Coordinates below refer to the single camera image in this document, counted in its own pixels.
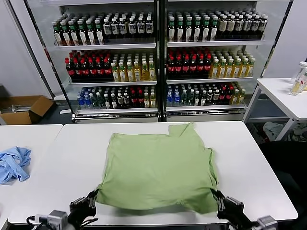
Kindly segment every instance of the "open cardboard box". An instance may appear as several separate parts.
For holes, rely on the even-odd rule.
[[[38,122],[53,105],[53,101],[45,96],[25,96],[0,98],[0,109],[14,105],[30,106],[27,112],[3,113],[0,118],[7,125],[30,125]]]

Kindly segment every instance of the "beverage refrigerator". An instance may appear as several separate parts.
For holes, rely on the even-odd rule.
[[[262,77],[268,65],[291,7],[291,0],[6,2],[45,78],[56,79],[59,83],[76,123],[241,120],[247,107],[242,92],[253,94],[256,79]],[[223,19],[221,14],[226,12],[229,15]],[[231,21],[232,15],[236,17],[236,12],[240,15],[250,13],[253,20],[259,21],[257,28],[262,20],[267,20],[264,32],[240,34],[234,32],[235,27],[233,32],[228,31],[228,26],[225,32],[222,26],[219,28],[225,20]],[[211,39],[216,15],[216,37]],[[189,17],[192,18],[190,30],[187,29]],[[203,38],[206,17],[209,17],[209,32],[208,38]],[[178,39],[179,21],[183,22],[181,39]],[[193,72],[194,55],[197,74]],[[213,55],[219,61],[216,70],[220,76],[214,71],[212,74],[215,69]],[[239,56],[242,60],[238,64],[240,73],[251,67],[252,71],[240,76],[221,74],[223,55],[234,56],[233,59]],[[188,71],[183,71],[186,66],[184,60],[178,60],[179,56],[182,59],[188,56]],[[250,60],[244,63],[247,56]],[[208,64],[206,71],[199,67],[202,61]],[[172,66],[179,71],[172,72]],[[202,95],[202,88],[209,92],[207,84],[213,90],[212,100],[202,103],[202,96],[206,99],[210,95]],[[184,87],[188,93],[191,88],[195,93],[199,91],[199,98],[194,95],[188,102],[189,94],[184,101]],[[217,94],[218,100],[214,101],[215,87],[220,89],[220,94],[226,87],[224,94],[229,100]],[[233,102],[236,96],[240,103]]]

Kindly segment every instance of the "juice bottle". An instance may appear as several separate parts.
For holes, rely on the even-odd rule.
[[[134,73],[135,81],[141,81],[141,71],[140,71],[138,61],[134,61],[133,73]]]
[[[225,74],[225,65],[226,65],[226,59],[223,58],[221,61],[221,64],[217,68],[217,78],[223,78]]]
[[[230,78],[233,68],[234,68],[234,60],[232,58],[230,58],[228,60],[228,64],[227,64],[226,69],[225,69],[224,78]]]
[[[149,81],[149,72],[148,72],[148,67],[147,67],[146,61],[142,61],[141,81]]]
[[[245,73],[245,77],[252,77],[253,76],[253,70],[254,70],[254,64],[256,59],[252,57],[249,61],[248,68]]]

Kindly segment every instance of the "fridge shelf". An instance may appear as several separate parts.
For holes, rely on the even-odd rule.
[[[130,86],[130,85],[156,85],[157,81],[134,81],[134,82],[97,82],[97,83],[68,83],[70,87],[104,87],[104,86]]]
[[[189,84],[189,83],[208,83],[208,82],[232,82],[232,81],[250,81],[248,78],[210,78],[210,79],[186,79],[186,80],[167,80],[167,84]]]
[[[71,6],[90,4],[114,4],[114,3],[148,3],[154,0],[41,0],[45,6]]]
[[[135,44],[107,44],[94,46],[55,46],[56,50],[103,50],[103,49],[150,49],[155,48],[156,43],[135,43]]]
[[[207,41],[207,42],[168,42],[167,47],[194,47],[194,46],[259,46],[273,45],[274,41],[245,40],[245,41]]]

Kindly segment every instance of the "metal shelf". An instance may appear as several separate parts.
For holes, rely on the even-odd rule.
[[[114,3],[149,3],[154,0],[41,0],[43,5],[71,6],[90,4],[114,4]]]
[[[167,80],[167,84],[189,84],[189,83],[207,83],[207,82],[230,82],[230,81],[250,81],[248,78],[210,78],[210,79],[186,79],[186,80]]]
[[[193,46],[258,46],[273,45],[274,41],[207,41],[207,42],[168,42],[167,47],[193,47]]]
[[[111,44],[95,46],[55,46],[56,50],[95,50],[95,49],[149,49],[155,48],[156,43],[135,43],[135,44]]]
[[[97,82],[97,83],[69,83],[73,87],[104,87],[104,86],[129,86],[129,85],[156,85],[157,81],[134,81],[134,82]]]
[[[178,106],[178,107],[167,107],[166,112],[194,112],[194,111],[212,111],[212,110],[233,110],[233,109],[246,109],[244,104],[234,105],[205,105],[205,106]]]

